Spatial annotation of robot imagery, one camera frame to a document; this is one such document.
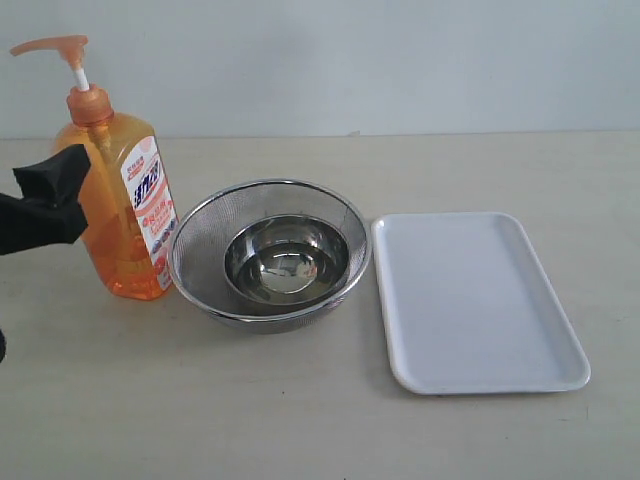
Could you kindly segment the steel mesh colander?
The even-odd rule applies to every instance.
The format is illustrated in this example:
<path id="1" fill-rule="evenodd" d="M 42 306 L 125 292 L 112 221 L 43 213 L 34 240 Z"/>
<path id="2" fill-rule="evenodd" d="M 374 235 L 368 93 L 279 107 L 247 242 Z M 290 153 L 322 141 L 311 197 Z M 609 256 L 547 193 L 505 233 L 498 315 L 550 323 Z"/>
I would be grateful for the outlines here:
<path id="1" fill-rule="evenodd" d="M 312 216 L 334 226 L 347 242 L 349 271 L 329 297 L 300 308 L 274 309 L 230 286 L 224 256 L 241 230 L 284 214 Z M 371 251 L 369 227 L 345 197 L 302 180 L 262 179 L 229 187 L 194 206 L 172 235 L 169 267 L 180 294 L 215 320 L 250 333 L 274 334 L 302 328 L 340 305 L 366 271 Z"/>

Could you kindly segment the small stainless steel bowl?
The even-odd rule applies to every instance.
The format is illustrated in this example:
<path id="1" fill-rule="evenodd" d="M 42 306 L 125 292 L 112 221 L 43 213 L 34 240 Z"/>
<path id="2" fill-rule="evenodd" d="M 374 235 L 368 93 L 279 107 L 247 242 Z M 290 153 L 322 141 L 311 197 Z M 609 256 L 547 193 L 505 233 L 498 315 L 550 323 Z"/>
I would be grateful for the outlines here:
<path id="1" fill-rule="evenodd" d="M 230 286 L 248 300 L 274 309 L 300 308 L 346 282 L 349 248 L 324 220 L 276 215 L 241 230 L 226 249 L 224 267 Z"/>

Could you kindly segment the orange dish soap pump bottle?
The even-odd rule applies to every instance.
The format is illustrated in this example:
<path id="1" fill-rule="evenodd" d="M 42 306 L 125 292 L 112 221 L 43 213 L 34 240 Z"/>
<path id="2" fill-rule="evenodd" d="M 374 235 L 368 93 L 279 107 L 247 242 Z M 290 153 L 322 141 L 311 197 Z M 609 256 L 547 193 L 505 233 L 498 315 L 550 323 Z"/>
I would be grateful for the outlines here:
<path id="1" fill-rule="evenodd" d="M 66 98 L 71 121 L 57 134 L 53 150 L 80 144 L 90 160 L 79 192 L 88 221 L 82 240 L 112 294 L 154 300 L 172 284 L 167 256 L 178 223 L 174 201 L 154 128 L 115 111 L 107 91 L 88 81 L 87 42 L 85 35 L 48 37 L 10 52 L 53 50 L 69 65 L 75 80 Z"/>

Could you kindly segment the white rectangular plastic tray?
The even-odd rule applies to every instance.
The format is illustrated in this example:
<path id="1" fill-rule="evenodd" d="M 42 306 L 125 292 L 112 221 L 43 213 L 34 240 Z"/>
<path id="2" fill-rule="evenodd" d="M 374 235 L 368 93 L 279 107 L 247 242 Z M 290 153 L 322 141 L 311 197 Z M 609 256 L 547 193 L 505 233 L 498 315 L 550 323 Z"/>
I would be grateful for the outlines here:
<path id="1" fill-rule="evenodd" d="M 522 224 L 389 214 L 371 227 L 391 371 L 418 395 L 556 393 L 591 366 Z"/>

